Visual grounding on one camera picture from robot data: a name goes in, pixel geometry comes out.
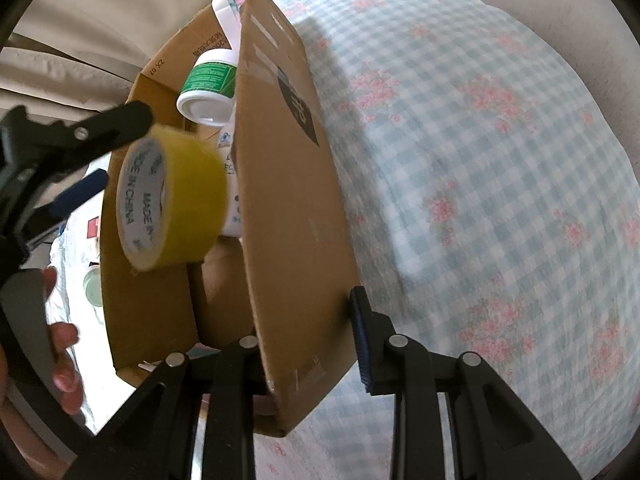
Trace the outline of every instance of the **blue and white gingham fabric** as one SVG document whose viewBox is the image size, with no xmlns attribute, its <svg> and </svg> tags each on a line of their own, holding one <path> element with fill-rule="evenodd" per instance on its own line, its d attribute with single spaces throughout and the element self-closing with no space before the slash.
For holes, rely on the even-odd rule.
<svg viewBox="0 0 640 480">
<path fill-rule="evenodd" d="M 374 309 L 432 351 L 480 352 L 593 477 L 640 423 L 640 190 L 580 78 L 479 0 L 274 1 Z M 387 478 L 392 403 L 352 369 L 257 440 L 260 478 Z"/>
</svg>

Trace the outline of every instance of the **cardboard box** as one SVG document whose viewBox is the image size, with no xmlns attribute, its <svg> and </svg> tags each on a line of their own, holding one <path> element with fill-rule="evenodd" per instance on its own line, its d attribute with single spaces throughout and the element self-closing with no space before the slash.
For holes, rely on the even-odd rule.
<svg viewBox="0 0 640 480">
<path fill-rule="evenodd" d="M 212 9 L 201 10 L 139 74 L 130 99 L 149 104 L 158 123 L 215 142 L 175 101 L 197 57 L 225 47 Z M 236 97 L 242 246 L 221 237 L 201 265 L 133 270 L 115 219 L 122 149 L 111 157 L 102 210 L 104 315 L 114 366 L 134 385 L 142 361 L 196 342 L 220 348 L 255 325 L 276 404 L 257 431 L 283 436 L 354 362 L 346 302 L 358 271 L 304 46 L 271 0 L 242 7 Z"/>
</svg>

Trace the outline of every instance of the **tape roll core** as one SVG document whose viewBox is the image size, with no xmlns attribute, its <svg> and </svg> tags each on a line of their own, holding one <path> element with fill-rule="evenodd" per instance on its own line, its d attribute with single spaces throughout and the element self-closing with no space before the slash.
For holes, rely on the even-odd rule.
<svg viewBox="0 0 640 480">
<path fill-rule="evenodd" d="M 137 270 L 197 262 L 220 234 L 226 174 L 212 147 L 155 125 L 120 170 L 116 219 L 122 249 Z"/>
</svg>

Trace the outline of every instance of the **tape roll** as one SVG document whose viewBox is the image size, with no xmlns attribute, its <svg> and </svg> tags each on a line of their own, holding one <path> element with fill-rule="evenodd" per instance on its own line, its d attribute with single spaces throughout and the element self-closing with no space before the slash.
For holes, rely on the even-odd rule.
<svg viewBox="0 0 640 480">
<path fill-rule="evenodd" d="M 129 148 L 116 219 L 122 249 L 137 270 L 203 259 L 225 215 L 226 174 L 214 148 L 158 124 Z"/>
</svg>

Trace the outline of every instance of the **black sticker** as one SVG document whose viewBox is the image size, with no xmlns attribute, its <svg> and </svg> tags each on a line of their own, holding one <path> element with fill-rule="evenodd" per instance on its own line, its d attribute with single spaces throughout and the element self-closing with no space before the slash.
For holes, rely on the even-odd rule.
<svg viewBox="0 0 640 480">
<path fill-rule="evenodd" d="M 300 128 L 302 128 L 302 131 L 306 133 L 309 139 L 315 142 L 316 146 L 319 146 L 316 130 L 314 129 L 314 122 L 311 118 L 311 110 L 309 110 L 304 100 L 298 97 L 293 91 L 289 84 L 289 79 L 280 67 L 278 67 L 278 85 L 280 86 L 280 92 L 282 92 L 284 101 L 289 106 L 289 110 L 291 110 L 293 117 L 300 125 Z"/>
</svg>

